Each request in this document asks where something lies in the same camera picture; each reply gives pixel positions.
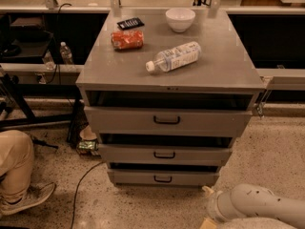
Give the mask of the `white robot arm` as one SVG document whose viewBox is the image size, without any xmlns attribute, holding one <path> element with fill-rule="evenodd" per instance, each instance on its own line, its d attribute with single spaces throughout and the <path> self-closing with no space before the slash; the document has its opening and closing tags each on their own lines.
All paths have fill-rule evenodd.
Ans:
<svg viewBox="0 0 305 229">
<path fill-rule="evenodd" d="M 208 186 L 202 189 L 207 216 L 200 229 L 217 229 L 220 223 L 246 218 L 276 219 L 295 229 L 305 229 L 304 200 L 282 198 L 265 187 L 247 183 L 238 184 L 227 192 Z"/>
</svg>

